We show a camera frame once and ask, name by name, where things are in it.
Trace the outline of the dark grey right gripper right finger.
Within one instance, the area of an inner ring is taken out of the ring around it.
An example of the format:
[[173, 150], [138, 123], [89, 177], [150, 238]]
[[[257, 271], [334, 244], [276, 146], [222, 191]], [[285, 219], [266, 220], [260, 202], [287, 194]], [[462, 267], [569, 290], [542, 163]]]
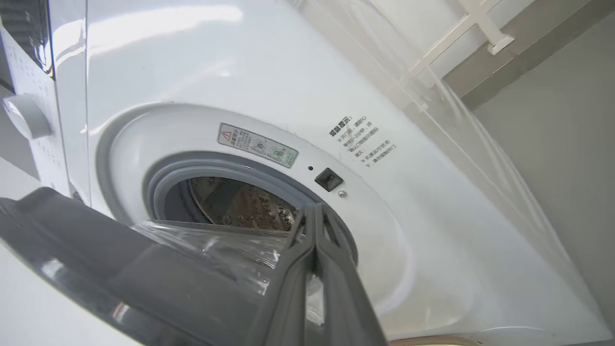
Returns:
[[351, 234], [332, 209], [316, 205], [316, 256], [324, 288], [327, 346], [387, 346], [356, 269]]

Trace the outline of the white metal railing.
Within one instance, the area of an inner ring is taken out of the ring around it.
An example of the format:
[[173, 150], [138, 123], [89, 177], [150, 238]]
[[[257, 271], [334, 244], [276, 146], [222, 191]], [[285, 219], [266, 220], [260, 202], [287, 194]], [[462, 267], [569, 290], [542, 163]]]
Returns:
[[426, 0], [428, 13], [413, 38], [420, 56], [409, 70], [415, 83], [440, 86], [480, 48], [495, 56], [515, 38], [497, 24], [491, 11], [503, 0]]

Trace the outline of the white round control knob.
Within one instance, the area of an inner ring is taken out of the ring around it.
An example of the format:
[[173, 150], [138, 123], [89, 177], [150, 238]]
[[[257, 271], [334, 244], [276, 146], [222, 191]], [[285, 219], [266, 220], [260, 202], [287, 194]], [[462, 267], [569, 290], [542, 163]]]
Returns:
[[2, 105], [17, 131], [27, 140], [52, 135], [48, 119], [31, 96], [23, 94], [5, 97]]

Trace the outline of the white front-loading washing machine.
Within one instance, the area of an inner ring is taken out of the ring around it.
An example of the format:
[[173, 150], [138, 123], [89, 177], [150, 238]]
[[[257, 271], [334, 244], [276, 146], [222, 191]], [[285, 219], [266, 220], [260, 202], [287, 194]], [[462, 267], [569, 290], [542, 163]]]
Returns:
[[[387, 346], [615, 341], [514, 164], [446, 83], [415, 83], [414, 56], [373, 0], [0, 0], [0, 86], [52, 128], [28, 140], [39, 188], [124, 225], [286, 243], [328, 206]], [[220, 123], [298, 158], [219, 144]], [[305, 346], [327, 346], [318, 263], [306, 292]]]

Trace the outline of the grey warning sticker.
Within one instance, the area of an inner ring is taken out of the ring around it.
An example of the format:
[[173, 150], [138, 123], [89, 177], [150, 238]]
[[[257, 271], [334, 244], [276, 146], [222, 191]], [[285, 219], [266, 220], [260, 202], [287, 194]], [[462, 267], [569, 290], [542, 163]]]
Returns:
[[299, 152], [289, 146], [240, 127], [220, 123], [218, 143], [252, 153], [290, 169]]

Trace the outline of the dark grey glass washer door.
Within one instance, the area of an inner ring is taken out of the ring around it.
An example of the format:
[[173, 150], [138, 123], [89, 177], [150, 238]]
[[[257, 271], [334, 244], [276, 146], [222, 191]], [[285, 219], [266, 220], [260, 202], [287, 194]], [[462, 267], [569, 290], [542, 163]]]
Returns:
[[248, 346], [287, 239], [0, 198], [0, 346]]

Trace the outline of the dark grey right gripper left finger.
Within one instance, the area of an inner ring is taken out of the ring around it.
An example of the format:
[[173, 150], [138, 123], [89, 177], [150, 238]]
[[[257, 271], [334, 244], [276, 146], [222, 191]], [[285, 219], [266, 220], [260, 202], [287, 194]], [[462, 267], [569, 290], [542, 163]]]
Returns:
[[299, 211], [248, 333], [247, 346], [305, 346], [306, 291], [309, 277], [317, 270], [317, 211], [316, 204]]

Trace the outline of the cream perforated laundry basket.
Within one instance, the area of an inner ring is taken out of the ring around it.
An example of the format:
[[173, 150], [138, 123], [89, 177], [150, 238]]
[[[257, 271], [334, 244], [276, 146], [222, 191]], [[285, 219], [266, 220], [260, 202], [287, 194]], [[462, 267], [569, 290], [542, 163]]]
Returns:
[[454, 335], [433, 335], [391, 340], [389, 346], [481, 346], [474, 340]]

